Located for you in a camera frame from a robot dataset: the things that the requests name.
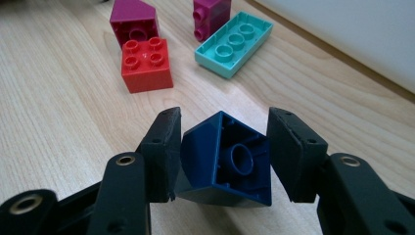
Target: blue lego duplo brick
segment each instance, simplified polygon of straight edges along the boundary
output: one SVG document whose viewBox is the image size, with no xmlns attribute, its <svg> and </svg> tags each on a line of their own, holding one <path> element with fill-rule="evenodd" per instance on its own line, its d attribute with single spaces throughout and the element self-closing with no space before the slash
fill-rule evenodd
<svg viewBox="0 0 415 235">
<path fill-rule="evenodd" d="M 195 60 L 231 78 L 268 38 L 273 24 L 240 12 L 195 51 Z"/>
<path fill-rule="evenodd" d="M 177 197 L 225 207 L 271 206 L 269 142 L 224 112 L 186 131 Z"/>
</svg>

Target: red lego duplo brick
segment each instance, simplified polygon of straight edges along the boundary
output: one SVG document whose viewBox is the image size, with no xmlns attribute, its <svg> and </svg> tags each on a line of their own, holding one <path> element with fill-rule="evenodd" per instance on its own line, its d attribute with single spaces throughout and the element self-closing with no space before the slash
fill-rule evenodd
<svg viewBox="0 0 415 235">
<path fill-rule="evenodd" d="M 173 87 L 167 40 L 129 40 L 122 46 L 121 75 L 130 93 Z"/>
<path fill-rule="evenodd" d="M 131 39 L 147 41 L 159 36 L 156 9 L 140 0 L 115 0 L 110 24 L 121 47 Z"/>
</svg>

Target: wooden table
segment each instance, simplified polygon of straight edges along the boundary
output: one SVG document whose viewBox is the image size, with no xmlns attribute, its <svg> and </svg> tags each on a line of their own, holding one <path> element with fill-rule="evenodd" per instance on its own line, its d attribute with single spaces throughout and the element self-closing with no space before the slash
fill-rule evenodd
<svg viewBox="0 0 415 235">
<path fill-rule="evenodd" d="M 415 95 L 253 1 L 274 23 L 232 79 L 199 66 L 191 1 L 146 1 L 168 40 L 174 88 L 129 94 L 109 24 L 114 1 L 0 2 L 0 202 L 47 188 L 65 198 L 133 151 L 157 113 L 179 106 L 182 133 L 218 111 L 265 133 L 268 108 L 297 114 L 329 143 L 415 198 Z M 273 205 L 233 209 L 177 199 L 152 205 L 154 234 L 318 234 L 316 204 L 291 204 L 272 172 Z"/>
</svg>

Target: pink lego duplo brick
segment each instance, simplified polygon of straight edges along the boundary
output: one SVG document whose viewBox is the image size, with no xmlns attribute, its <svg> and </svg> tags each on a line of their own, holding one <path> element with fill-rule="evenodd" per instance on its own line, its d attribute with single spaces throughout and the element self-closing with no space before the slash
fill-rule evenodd
<svg viewBox="0 0 415 235">
<path fill-rule="evenodd" d="M 195 37 L 204 41 L 229 21 L 231 0 L 193 0 Z"/>
<path fill-rule="evenodd" d="M 120 47 L 159 36 L 156 9 L 140 0 L 115 0 L 110 24 Z"/>
</svg>

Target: lego duplo brick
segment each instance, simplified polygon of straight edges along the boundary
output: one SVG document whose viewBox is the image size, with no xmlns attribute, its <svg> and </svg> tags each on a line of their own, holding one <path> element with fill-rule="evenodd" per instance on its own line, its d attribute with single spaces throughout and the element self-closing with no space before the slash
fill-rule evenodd
<svg viewBox="0 0 415 235">
<path fill-rule="evenodd" d="M 167 40 L 129 40 L 122 46 L 121 75 L 130 93 L 173 87 Z"/>
<path fill-rule="evenodd" d="M 230 78 L 268 38 L 273 24 L 240 12 L 195 51 L 195 60 Z"/>
<path fill-rule="evenodd" d="M 224 112 L 183 135 L 178 197 L 226 207 L 272 204 L 269 143 Z"/>
<path fill-rule="evenodd" d="M 231 0 L 194 0 L 195 37 L 205 41 L 230 19 Z"/>
<path fill-rule="evenodd" d="M 140 0 L 115 0 L 110 24 L 120 47 L 131 39 L 147 41 L 159 36 L 156 9 Z"/>
</svg>

